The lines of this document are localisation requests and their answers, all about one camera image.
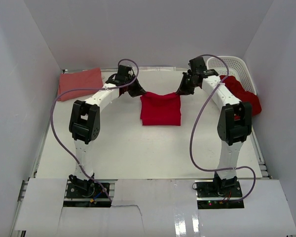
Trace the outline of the bright red t shirt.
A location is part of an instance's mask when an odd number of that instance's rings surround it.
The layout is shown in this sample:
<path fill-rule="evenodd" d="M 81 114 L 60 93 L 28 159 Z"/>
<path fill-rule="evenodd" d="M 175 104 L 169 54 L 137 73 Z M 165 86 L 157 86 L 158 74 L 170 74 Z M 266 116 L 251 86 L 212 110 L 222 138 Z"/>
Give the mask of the bright red t shirt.
<path fill-rule="evenodd" d="M 175 92 L 166 95 L 147 92 L 140 100 L 142 125 L 181 126 L 181 97 Z"/>

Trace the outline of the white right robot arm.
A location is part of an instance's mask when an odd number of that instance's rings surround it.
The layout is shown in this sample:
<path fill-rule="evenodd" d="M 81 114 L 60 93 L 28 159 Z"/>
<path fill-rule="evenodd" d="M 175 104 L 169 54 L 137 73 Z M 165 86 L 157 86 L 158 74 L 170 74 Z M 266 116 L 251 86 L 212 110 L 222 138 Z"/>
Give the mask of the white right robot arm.
<path fill-rule="evenodd" d="M 234 76 L 219 76 L 215 70 L 184 72 L 176 93 L 192 95 L 196 87 L 208 92 L 207 99 L 213 100 L 221 110 L 217 125 L 218 136 L 222 142 L 221 154 L 218 167 L 212 171 L 212 188 L 217 196 L 224 197 L 237 183 L 239 153 L 252 133 L 252 116 L 255 109 L 252 103 L 256 102 L 257 97 L 246 91 Z"/>

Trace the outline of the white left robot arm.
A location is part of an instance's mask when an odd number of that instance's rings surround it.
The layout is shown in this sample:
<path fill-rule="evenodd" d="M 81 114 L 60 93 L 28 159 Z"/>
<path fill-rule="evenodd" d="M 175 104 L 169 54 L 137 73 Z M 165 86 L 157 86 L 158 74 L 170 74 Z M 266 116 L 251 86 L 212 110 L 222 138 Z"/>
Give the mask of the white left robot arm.
<path fill-rule="evenodd" d="M 140 86 L 135 73 L 123 76 L 120 73 L 111 75 L 101 90 L 86 100 L 77 100 L 73 104 L 69 131 L 72 134 L 75 145 L 75 157 L 78 160 L 73 175 L 69 176 L 77 186 L 77 191 L 83 197 L 89 197 L 94 193 L 94 184 L 89 182 L 94 171 L 91 158 L 88 155 L 89 144 L 100 133 L 100 113 L 113 100 L 123 93 L 129 93 L 131 97 L 144 95 L 146 91 Z"/>

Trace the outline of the dark red crumpled t shirt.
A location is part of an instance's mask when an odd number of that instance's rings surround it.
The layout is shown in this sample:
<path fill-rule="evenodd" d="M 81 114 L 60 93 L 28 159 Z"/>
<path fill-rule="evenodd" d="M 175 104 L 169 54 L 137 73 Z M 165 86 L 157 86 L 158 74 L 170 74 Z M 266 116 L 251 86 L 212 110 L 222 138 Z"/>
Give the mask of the dark red crumpled t shirt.
<path fill-rule="evenodd" d="M 223 83 L 236 98 L 252 105 L 252 117 L 262 112 L 259 98 L 254 93 L 246 91 L 235 76 L 228 76 Z"/>

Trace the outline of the folded salmon pink t shirt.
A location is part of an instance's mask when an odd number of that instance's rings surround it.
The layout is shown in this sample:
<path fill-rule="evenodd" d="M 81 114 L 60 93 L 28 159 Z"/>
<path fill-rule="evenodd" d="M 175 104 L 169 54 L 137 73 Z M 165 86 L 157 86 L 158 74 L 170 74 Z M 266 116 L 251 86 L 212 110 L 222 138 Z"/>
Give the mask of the folded salmon pink t shirt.
<path fill-rule="evenodd" d="M 59 78 L 58 96 L 72 89 L 91 88 L 92 90 L 76 90 L 61 96 L 58 101 L 67 101 L 85 95 L 94 94 L 103 87 L 100 68 L 77 73 L 61 74 Z"/>

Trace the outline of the white plastic perforated basket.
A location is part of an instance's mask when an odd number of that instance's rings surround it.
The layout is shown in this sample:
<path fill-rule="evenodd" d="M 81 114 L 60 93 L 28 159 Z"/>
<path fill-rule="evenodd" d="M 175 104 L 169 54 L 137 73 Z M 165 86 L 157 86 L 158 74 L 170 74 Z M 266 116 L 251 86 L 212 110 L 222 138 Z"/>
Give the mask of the white plastic perforated basket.
<path fill-rule="evenodd" d="M 229 68 L 229 75 L 234 76 L 246 91 L 257 95 L 255 85 L 245 62 L 235 56 L 219 57 L 227 64 Z M 214 69 L 219 75 L 226 75 L 227 73 L 225 65 L 221 60 L 215 57 L 207 59 L 206 66 L 208 69 Z"/>

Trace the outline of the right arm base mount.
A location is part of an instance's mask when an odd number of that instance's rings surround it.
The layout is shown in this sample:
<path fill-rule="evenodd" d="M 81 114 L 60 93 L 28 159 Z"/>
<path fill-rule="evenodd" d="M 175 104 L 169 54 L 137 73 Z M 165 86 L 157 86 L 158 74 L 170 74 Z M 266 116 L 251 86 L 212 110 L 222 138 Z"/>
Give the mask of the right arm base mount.
<path fill-rule="evenodd" d="M 196 191 L 199 210 L 243 209 L 245 207 L 242 200 L 238 201 L 242 198 L 242 190 L 238 181 L 235 186 L 220 191 L 214 188 L 212 181 L 194 182 L 191 187 Z"/>

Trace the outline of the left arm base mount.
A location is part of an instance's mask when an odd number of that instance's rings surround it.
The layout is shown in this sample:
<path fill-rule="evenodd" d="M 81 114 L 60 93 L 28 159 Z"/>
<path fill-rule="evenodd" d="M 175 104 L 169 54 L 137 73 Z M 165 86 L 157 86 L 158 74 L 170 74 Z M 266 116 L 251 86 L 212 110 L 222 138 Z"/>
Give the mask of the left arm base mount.
<path fill-rule="evenodd" d="M 68 182 L 63 207 L 109 208 L 111 201 L 97 183 L 90 184 L 85 191 Z"/>

